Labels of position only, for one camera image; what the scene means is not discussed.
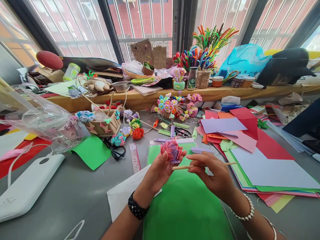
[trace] metal bowl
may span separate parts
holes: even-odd
[[[117,93],[121,93],[121,92],[125,92],[130,84],[129,82],[116,82],[116,83],[113,83],[112,86],[114,87],[114,90],[117,92]]]

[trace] red ball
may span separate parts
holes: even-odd
[[[47,68],[59,70],[63,67],[63,62],[59,56],[52,52],[40,51],[36,54],[39,63]]]

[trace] white cable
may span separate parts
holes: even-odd
[[[51,156],[53,154],[53,149],[50,145],[48,144],[37,144],[34,146],[31,146],[29,148],[27,148],[26,150],[24,150],[18,157],[16,157],[16,159],[11,163],[10,167],[9,167],[9,171],[8,171],[8,188],[11,186],[11,172],[12,172],[12,168],[13,165],[16,163],[16,161],[23,155],[25,154],[27,151],[29,151],[31,148],[35,147],[35,146],[48,146],[51,148],[51,153],[49,153],[47,156]]]

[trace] glass jar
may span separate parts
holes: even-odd
[[[188,84],[187,90],[193,91],[196,89],[196,78],[197,78],[198,67],[191,67],[189,76],[188,76]]]

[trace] plastic container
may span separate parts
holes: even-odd
[[[234,77],[234,78],[232,79],[232,82],[231,82],[231,84],[230,84],[230,87],[239,88],[240,85],[242,84],[243,80],[244,80],[243,77],[238,77],[238,76],[237,76],[237,77]]]
[[[243,87],[243,88],[249,88],[251,87],[253,81],[255,80],[256,78],[255,77],[250,77],[250,76],[244,76],[243,77],[243,82],[241,84],[240,87]]]
[[[191,67],[189,76],[188,76],[188,83],[187,83],[187,90],[193,91],[196,89],[196,78],[197,78],[197,71],[198,67]]]
[[[223,82],[223,77],[222,76],[214,76],[212,78],[212,86],[213,87],[221,87]]]

